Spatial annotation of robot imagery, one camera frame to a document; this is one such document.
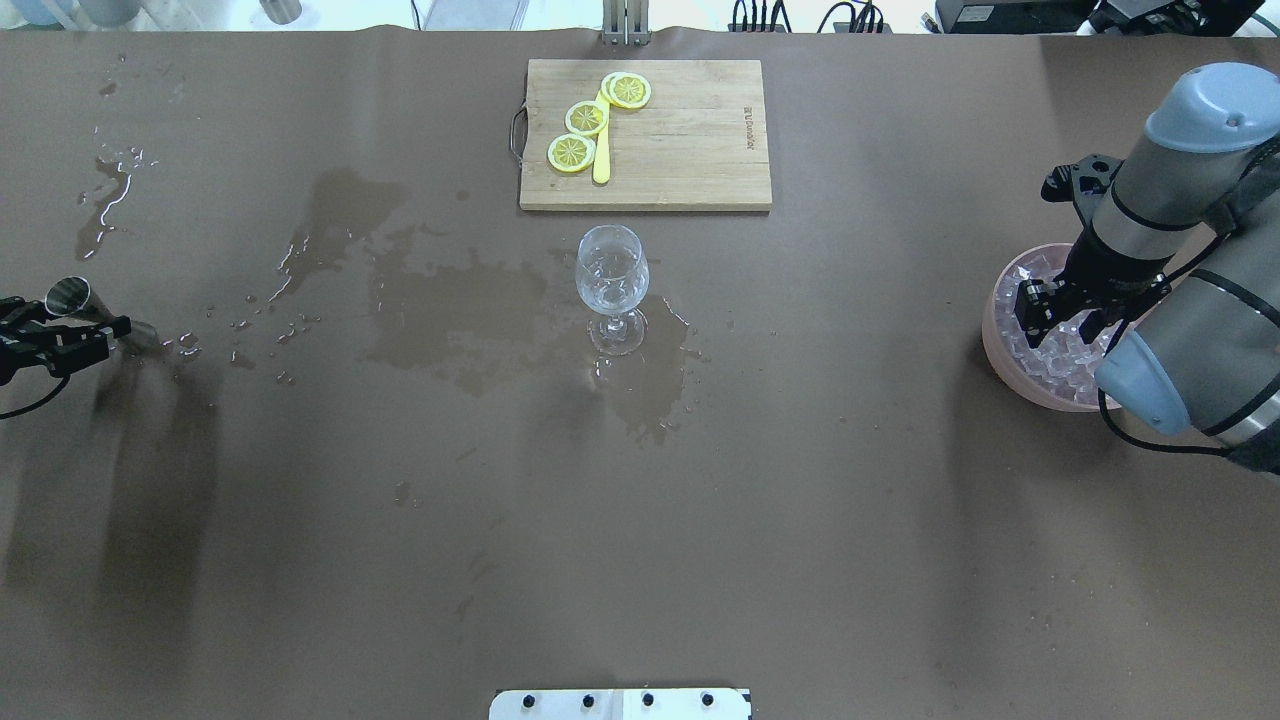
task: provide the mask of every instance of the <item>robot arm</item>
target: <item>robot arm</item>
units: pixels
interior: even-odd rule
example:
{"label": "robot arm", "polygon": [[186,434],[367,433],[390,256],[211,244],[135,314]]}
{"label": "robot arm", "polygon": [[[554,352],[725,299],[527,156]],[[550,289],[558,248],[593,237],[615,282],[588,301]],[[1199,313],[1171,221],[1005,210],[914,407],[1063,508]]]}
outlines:
{"label": "robot arm", "polygon": [[[1046,181],[1042,195],[1075,201],[1084,229],[1062,273],[1024,281],[1015,305],[1033,346],[1082,310],[1092,309],[1085,342],[1149,310],[1107,355],[1098,387],[1161,433],[1196,427],[1256,470],[1280,470],[1277,133],[1272,73],[1238,63],[1187,73],[1126,160],[1089,156]],[[1202,222],[1219,240],[1171,290],[1165,266]]]}

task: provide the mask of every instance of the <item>table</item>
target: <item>table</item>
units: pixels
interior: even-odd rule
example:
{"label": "table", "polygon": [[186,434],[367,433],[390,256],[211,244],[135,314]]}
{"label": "table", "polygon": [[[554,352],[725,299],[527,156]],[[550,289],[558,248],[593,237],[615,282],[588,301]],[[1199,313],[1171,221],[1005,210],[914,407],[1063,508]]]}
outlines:
{"label": "table", "polygon": [[[83,274],[201,350],[0,424],[0,716],[645,683],[760,720],[1275,707],[1275,484],[1032,406],[978,329],[1010,258],[1075,237],[1052,165],[1280,46],[847,40],[5,36],[3,292]],[[759,58],[773,211],[520,211],[526,61],[612,56]],[[653,263],[612,365],[571,279],[603,220]]]}

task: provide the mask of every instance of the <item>wooden cutting board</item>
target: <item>wooden cutting board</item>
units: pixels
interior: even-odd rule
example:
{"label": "wooden cutting board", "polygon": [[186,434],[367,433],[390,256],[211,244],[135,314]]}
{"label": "wooden cutting board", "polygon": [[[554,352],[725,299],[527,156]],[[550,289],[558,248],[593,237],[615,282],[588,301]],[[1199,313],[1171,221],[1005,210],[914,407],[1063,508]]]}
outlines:
{"label": "wooden cutting board", "polygon": [[[639,110],[611,108],[613,177],[561,173],[547,161],[564,113],[594,100],[600,79],[640,73]],[[520,176],[525,210],[768,211],[773,206],[759,60],[530,60],[529,138]]]}

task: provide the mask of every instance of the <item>yellow knife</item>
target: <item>yellow knife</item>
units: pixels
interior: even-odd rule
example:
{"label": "yellow knife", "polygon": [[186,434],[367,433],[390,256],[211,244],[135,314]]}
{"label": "yellow knife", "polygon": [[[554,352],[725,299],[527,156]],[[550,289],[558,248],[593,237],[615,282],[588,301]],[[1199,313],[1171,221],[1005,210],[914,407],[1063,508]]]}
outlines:
{"label": "yellow knife", "polygon": [[598,92],[595,95],[595,101],[604,106],[604,124],[600,127],[600,133],[595,136],[595,163],[591,165],[591,179],[596,184],[605,184],[609,182],[609,174],[612,169],[609,168],[609,99],[604,96],[604,92]]}

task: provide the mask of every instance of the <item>metal bracket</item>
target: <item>metal bracket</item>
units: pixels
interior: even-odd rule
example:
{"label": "metal bracket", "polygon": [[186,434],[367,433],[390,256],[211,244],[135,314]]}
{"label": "metal bracket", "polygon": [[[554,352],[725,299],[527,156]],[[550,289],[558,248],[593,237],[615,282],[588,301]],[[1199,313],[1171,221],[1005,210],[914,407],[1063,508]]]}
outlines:
{"label": "metal bracket", "polygon": [[649,0],[603,0],[605,45],[649,45]]}

